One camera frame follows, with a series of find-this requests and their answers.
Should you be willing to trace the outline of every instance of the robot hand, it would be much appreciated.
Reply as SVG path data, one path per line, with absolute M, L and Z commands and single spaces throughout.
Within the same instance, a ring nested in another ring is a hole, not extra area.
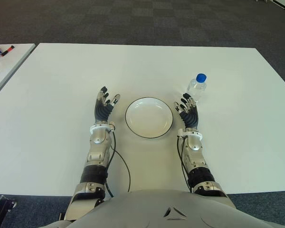
M 187 93 L 183 94 L 183 97 L 184 99 L 182 98 L 181 101 L 184 104 L 178 104 L 177 102 L 174 102 L 175 109 L 180 114 L 186 128 L 197 129 L 199 116 L 195 101 Z
M 106 93 L 107 88 L 104 86 L 101 88 L 101 90 L 98 93 L 96 104 L 95 104 L 95 122 L 99 121 L 105 121 L 108 122 L 108 118 L 110 113 L 112 112 L 114 105 L 118 102 L 120 99 L 120 95 L 117 94 L 115 97 L 110 100 L 106 100 L 106 98 L 109 96 L 108 93 Z

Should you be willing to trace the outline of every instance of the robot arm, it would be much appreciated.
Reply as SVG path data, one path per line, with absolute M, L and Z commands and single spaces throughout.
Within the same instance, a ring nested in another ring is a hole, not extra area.
M 174 105 L 186 126 L 185 130 L 180 129 L 178 132 L 178 138 L 182 141 L 178 143 L 178 150 L 181 148 L 179 155 L 188 176 L 190 191 L 202 196 L 227 197 L 215 182 L 202 154 L 202 134 L 197 130 L 199 117 L 196 103 L 189 94 L 184 94 L 183 97 L 181 101 L 184 104 L 175 102 Z
M 108 176 L 110 146 L 112 143 L 110 132 L 115 129 L 114 123 L 108 123 L 108 118 L 115 104 L 120 99 L 117 94 L 112 101 L 108 97 L 104 86 L 98 93 L 95 104 L 95 124 L 90 128 L 90 151 L 85 160 L 85 167 L 80 183 L 76 186 L 73 197 L 67 208 L 65 220 L 77 220 L 105 198 L 105 182 Z

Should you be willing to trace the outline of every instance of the black cable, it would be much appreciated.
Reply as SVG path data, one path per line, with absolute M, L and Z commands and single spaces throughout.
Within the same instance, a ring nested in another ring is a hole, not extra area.
M 123 162 L 124 162 L 124 164 L 125 164 L 125 166 L 126 166 L 126 168 L 127 168 L 127 170 L 128 170 L 128 174 L 129 174 L 129 187 L 128 187 L 128 192 L 129 192 L 129 191 L 130 191 L 130 187 L 131 187 L 131 174 L 130 174 L 130 170 L 129 170 L 129 167 L 128 167 L 127 163 L 125 162 L 124 158 L 122 157 L 122 155 L 116 150 L 116 137 L 115 137 L 115 133 L 114 133 L 114 132 L 113 132 L 113 137 L 114 137 L 114 148 L 113 148 L 112 145 L 111 145 L 111 148 L 112 148 L 112 150 L 113 150 L 113 154 L 112 154 L 111 159 L 110 159 L 110 161 L 109 161 L 109 163 L 108 163 L 107 170 L 109 169 L 109 166 L 110 166 L 110 164 L 111 164 L 111 162 L 112 162 L 112 159 L 113 159 L 113 157 L 114 157 L 114 155 L 115 155 L 115 152 L 116 152 L 116 153 L 120 156 L 120 158 L 123 160 Z M 110 194 L 110 196 L 111 196 L 111 197 L 114 197 L 114 195 L 113 195 L 112 192 L 110 191 L 110 188 L 109 188 L 109 186 L 108 186 L 107 181 L 105 182 L 105 186 L 106 186 L 106 188 L 107 188 L 108 193 Z
M 181 161 L 181 165 L 182 165 L 182 167 L 184 167 L 184 169 L 185 169 L 185 171 L 186 171 L 186 174 L 188 174 L 188 171 L 187 171 L 187 169 L 186 169 L 186 166 L 185 166 L 185 164 L 184 164 L 184 162 L 182 161 L 182 159 L 181 159 L 181 153 L 180 153 L 180 150 L 179 150 L 179 138 L 177 138 L 177 153 L 179 154 L 179 157 L 180 157 L 180 161 Z
M 108 166 L 106 167 L 106 170 L 108 171 L 109 170 L 109 167 L 110 167 L 110 164 L 111 164 L 111 162 L 112 162 L 112 159 L 113 159 L 113 157 L 114 157 L 114 155 L 115 155 L 115 149 L 116 149 L 116 138 L 115 138 L 115 133 L 113 132 L 113 137 L 114 137 L 114 150 L 113 150 L 113 154 L 112 154 L 112 156 L 111 156 L 111 159 L 109 160 L 109 163 L 108 163 Z M 105 181 L 105 187 L 106 187 L 106 189 L 108 190 L 108 193 L 110 194 L 110 196 L 113 198 L 114 197 L 114 195 L 113 195 L 113 193 L 111 192 L 111 190 L 110 190 L 110 188 L 109 188 L 109 186 L 108 186 L 108 183 Z
M 180 157 L 180 161 L 181 161 L 181 171 L 182 171 L 182 174 L 184 175 L 184 179 L 185 179 L 186 185 L 187 185 L 189 191 L 192 192 L 192 191 L 191 191 L 191 188 L 190 188 L 190 186 L 189 186 L 189 184 L 188 184 L 188 182 L 187 182 L 184 169 L 185 169 L 187 175 L 188 175 L 188 172 L 187 172 L 187 169 L 186 169 L 186 167 L 185 167 L 185 164 L 184 164 L 184 162 L 183 162 L 183 160 L 182 160 L 182 155 L 183 155 L 183 150 L 184 150 L 185 139 L 186 139 L 186 137 L 183 139 L 183 142 L 182 142 L 181 155 L 180 155 L 180 150 L 179 150 L 179 138 L 177 139 L 177 152 L 178 152 L 179 157 Z
M 186 139 L 186 137 L 183 139 L 183 141 L 182 141 L 182 148 L 181 148 L 181 161 L 182 161 L 182 155 L 183 155 L 183 151 L 184 151 L 184 144 L 185 144 L 185 139 Z M 184 175 L 184 178 L 185 178 L 185 181 L 186 181 L 186 184 L 187 184 L 187 186 L 188 186 L 188 188 L 189 188 L 189 191 L 190 192 L 192 192 L 192 189 L 190 188 L 190 186 L 189 186 L 189 184 L 188 184 L 188 181 L 187 181 L 187 179 L 186 179 L 186 176 L 185 176 L 185 173 L 184 173 L 184 169 L 183 168 L 185 168 L 185 167 L 181 167 L 181 170 L 182 170 L 182 174 Z
M 105 184 L 106 189 L 108 190 L 109 195 L 113 198 L 114 195 L 113 195 L 113 193 L 111 192 L 111 190 L 110 190 L 110 188 L 109 188 L 109 186 L 108 186 L 108 183 L 105 181 L 104 184 Z
M 124 162 L 124 164 L 125 164 L 125 166 L 126 166 L 126 168 L 127 168 L 127 170 L 128 170 L 128 174 L 129 174 L 129 187 L 128 187 L 128 192 L 129 192 L 129 191 L 130 191 L 130 187 L 131 187 L 131 174 L 130 174 L 129 167 L 128 167 L 127 163 L 125 162 L 124 158 L 122 157 L 122 155 L 121 155 L 117 150 L 115 150 L 115 152 L 116 152 L 116 153 L 120 156 L 120 158 L 123 160 L 123 162 Z
M 114 157 L 114 154 L 115 154 L 115 149 L 116 149 L 116 138 L 115 138 L 115 133 L 114 132 L 112 132 L 113 133 L 113 137 L 114 137 L 114 149 L 113 149 L 113 154 L 112 154 L 112 156 L 111 156 L 111 159 L 110 159 L 110 161 L 109 161 L 109 163 L 108 163 L 108 166 L 107 166 L 107 169 L 109 169 L 109 166 L 110 166 L 110 164 L 111 164 L 111 162 L 112 162 L 112 159 L 113 159 L 113 157 Z

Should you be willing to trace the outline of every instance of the white bowl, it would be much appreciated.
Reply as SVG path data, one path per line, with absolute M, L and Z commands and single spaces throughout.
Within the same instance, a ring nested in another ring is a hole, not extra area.
M 135 134 L 144 138 L 157 138 L 169 131 L 173 115 L 169 106 L 163 101 L 145 97 L 129 105 L 125 121 Z

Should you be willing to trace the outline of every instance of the blue bottle cap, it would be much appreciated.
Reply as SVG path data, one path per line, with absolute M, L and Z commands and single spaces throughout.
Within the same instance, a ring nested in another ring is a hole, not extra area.
M 207 76 L 205 74 L 198 74 L 196 76 L 196 80 L 199 82 L 199 83 L 203 83 L 206 81 L 206 78 Z

